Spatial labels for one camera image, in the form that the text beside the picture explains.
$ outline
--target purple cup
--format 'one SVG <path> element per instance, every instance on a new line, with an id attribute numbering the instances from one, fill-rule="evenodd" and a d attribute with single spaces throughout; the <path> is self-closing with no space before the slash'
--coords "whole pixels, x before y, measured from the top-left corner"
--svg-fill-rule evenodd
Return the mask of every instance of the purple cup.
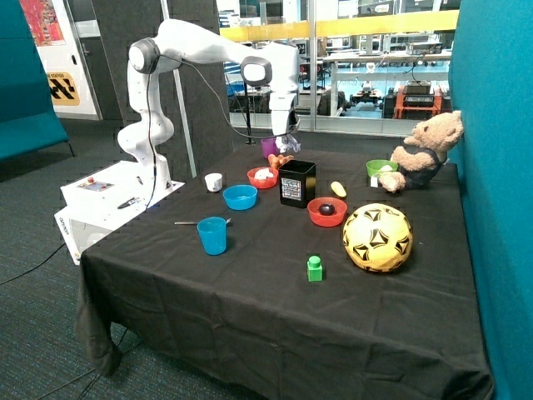
<path id="1" fill-rule="evenodd" d="M 277 156 L 279 150 L 276 146 L 276 138 L 270 137 L 268 139 L 261 139 L 261 148 L 263 150 L 263 157 L 268 158 L 271 154 Z"/>

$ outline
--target teddy bear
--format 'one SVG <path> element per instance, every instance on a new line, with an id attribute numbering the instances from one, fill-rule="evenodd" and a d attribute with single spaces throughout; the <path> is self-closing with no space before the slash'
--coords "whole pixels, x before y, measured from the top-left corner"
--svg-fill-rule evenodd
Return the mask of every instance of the teddy bear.
<path id="1" fill-rule="evenodd" d="M 459 142 L 463 131 L 461 111 L 444 112 L 419 122 L 413 135 L 404 140 L 417 149 L 410 153 L 398 146 L 391 156 L 398 171 L 382 173 L 381 185 L 391 193 L 424 187 L 446 163 L 448 151 Z"/>

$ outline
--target white cup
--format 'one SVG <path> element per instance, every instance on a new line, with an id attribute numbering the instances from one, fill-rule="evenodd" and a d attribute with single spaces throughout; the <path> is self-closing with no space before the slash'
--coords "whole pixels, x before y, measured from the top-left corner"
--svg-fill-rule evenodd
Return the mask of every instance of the white cup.
<path id="1" fill-rule="evenodd" d="M 218 192 L 222 189 L 222 174 L 210 173 L 206 175 L 206 186 L 209 192 Z"/>

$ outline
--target soccer ball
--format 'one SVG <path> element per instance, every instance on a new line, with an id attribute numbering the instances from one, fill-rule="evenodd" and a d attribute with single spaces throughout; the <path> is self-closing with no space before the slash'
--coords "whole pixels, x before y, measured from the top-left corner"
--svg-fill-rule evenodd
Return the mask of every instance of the soccer ball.
<path id="1" fill-rule="evenodd" d="M 385 204 L 368 204 L 346 220 L 342 241 L 358 267 L 388 273 L 409 257 L 413 235 L 403 213 Z"/>

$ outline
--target blue bowl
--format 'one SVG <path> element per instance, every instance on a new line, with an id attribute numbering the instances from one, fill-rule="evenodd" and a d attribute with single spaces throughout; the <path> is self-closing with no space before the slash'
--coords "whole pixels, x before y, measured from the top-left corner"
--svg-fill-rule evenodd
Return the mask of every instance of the blue bowl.
<path id="1" fill-rule="evenodd" d="M 252 185 L 235 185 L 226 189 L 222 196 L 232 210 L 247 210 L 256 203 L 257 189 Z"/>

